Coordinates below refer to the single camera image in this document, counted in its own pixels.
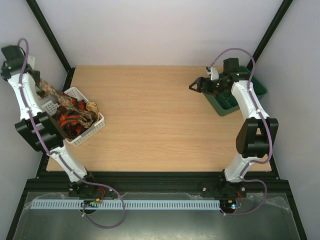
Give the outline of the floral patterned tie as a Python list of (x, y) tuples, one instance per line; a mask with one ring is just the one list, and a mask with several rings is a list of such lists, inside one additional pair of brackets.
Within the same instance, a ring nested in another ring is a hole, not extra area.
[(42, 78), (40, 79), (39, 87), (40, 89), (37, 94), (41, 97), (52, 96), (63, 108), (68, 110), (69, 112), (75, 112), (80, 114), (80, 120), (78, 122), (83, 126), (88, 128), (89, 125), (93, 123), (93, 115), (82, 109), (78, 109), (74, 106), (72, 102), (72, 98), (68, 95), (65, 95), (63, 92), (56, 90), (54, 86), (47, 83)]

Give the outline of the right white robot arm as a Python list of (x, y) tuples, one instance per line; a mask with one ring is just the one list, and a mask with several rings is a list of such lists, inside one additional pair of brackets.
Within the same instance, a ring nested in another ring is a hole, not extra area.
[(231, 164), (224, 170), (225, 179), (218, 183), (218, 191), (229, 196), (236, 189), (235, 183), (242, 182), (245, 174), (254, 164), (266, 164), (264, 156), (272, 157), (273, 144), (279, 123), (263, 109), (254, 91), (253, 75), (240, 69), (238, 58), (223, 61), (223, 72), (207, 67), (207, 77), (198, 77), (189, 89), (217, 97), (230, 93), (236, 100), (243, 125), (236, 137), (237, 154)]

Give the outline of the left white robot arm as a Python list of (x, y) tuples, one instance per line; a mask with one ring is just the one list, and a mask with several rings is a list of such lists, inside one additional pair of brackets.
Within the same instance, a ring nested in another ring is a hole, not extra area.
[(40, 72), (34, 70), (35, 61), (28, 50), (19, 45), (1, 48), (5, 58), (1, 66), (1, 77), (10, 84), (20, 110), (20, 122), (15, 129), (37, 152), (53, 158), (66, 172), (69, 187), (78, 191), (92, 183), (92, 176), (67, 149), (65, 135), (49, 113), (40, 105), (36, 87), (40, 82)]

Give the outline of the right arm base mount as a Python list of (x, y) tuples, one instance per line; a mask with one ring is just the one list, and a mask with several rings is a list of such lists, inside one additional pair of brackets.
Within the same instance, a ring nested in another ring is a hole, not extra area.
[(200, 185), (202, 196), (215, 199), (235, 199), (241, 196), (247, 196), (246, 191), (243, 191), (243, 184), (241, 182), (203, 182)]

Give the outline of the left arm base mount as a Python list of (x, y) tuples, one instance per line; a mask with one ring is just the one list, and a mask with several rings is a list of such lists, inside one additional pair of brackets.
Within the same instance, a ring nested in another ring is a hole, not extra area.
[(91, 185), (83, 183), (82, 181), (73, 182), (69, 185), (68, 196), (78, 197), (80, 199), (97, 199), (103, 197), (111, 198), (113, 196), (113, 191), (110, 191), (106, 187)]

